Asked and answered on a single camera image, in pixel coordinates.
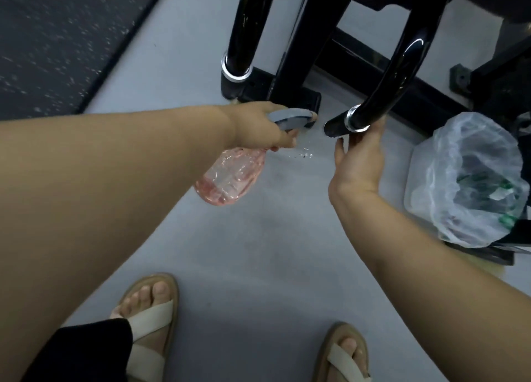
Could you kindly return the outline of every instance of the person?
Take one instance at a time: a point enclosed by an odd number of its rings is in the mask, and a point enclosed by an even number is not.
[[[266,116],[281,108],[256,102],[2,122],[0,380],[123,380],[128,370],[130,380],[161,380],[178,307],[169,275],[131,286],[110,320],[58,328],[223,150],[293,147],[296,132]],[[342,139],[335,146],[328,195],[354,249],[449,380],[531,380],[531,298],[378,195],[383,129],[381,119],[351,135],[347,152]],[[362,336],[335,325],[314,380],[367,380],[367,364]]]

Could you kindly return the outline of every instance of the sandal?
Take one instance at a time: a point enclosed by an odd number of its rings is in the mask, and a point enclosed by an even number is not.
[[[170,290],[171,300],[163,304],[152,306],[136,315],[128,318],[133,332],[133,343],[138,339],[169,325],[168,336],[164,344],[164,353],[160,355],[152,349],[139,344],[133,344],[131,354],[127,362],[126,374],[144,382],[162,382],[164,365],[168,358],[171,339],[177,320],[177,306],[179,301],[179,289],[173,276],[168,273],[157,273],[143,277],[136,281],[125,292],[118,303],[121,305],[124,299],[130,298],[144,285],[153,287],[156,282],[165,282]]]
[[[354,359],[339,346],[347,337],[356,341],[356,352],[360,349],[362,362],[365,369],[368,369],[367,343],[362,334],[347,323],[336,323],[328,331],[319,351],[312,382],[325,382],[331,365],[337,368],[347,382],[371,382],[371,376],[368,373],[363,375]]]

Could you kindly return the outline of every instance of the white sandal strap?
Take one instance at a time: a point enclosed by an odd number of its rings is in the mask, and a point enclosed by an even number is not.
[[[173,318],[173,300],[155,305],[128,319],[133,332],[133,341],[167,326]]]
[[[348,382],[371,382],[371,378],[364,378],[358,365],[345,350],[334,343],[327,360],[337,368]]]
[[[162,382],[164,358],[147,347],[134,344],[125,373],[144,382]]]

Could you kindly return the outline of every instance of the black pants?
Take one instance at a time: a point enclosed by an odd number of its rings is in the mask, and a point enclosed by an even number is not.
[[[46,343],[22,382],[126,382],[132,346],[126,319],[64,327]]]

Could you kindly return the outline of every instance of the gray floor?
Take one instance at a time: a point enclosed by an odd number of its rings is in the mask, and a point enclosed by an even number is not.
[[[300,1],[275,0],[257,67],[276,70]],[[89,111],[224,103],[219,60],[237,2],[161,0]],[[340,26],[390,56],[406,18],[396,6],[375,13],[352,3]],[[448,68],[488,60],[500,24],[454,1],[420,77],[449,93]],[[323,94],[321,123],[361,101],[318,72],[308,84]],[[388,121],[381,193],[401,210],[410,153],[421,140]],[[167,271],[178,278],[181,306],[166,380],[308,381],[322,338],[337,320],[366,336],[375,380],[444,380],[342,232],[327,197],[333,146],[316,126],[300,137],[297,150],[268,154],[254,188],[231,207],[210,206],[189,191],[68,324],[106,318],[130,283]],[[529,293],[530,265],[519,258],[504,277]]]

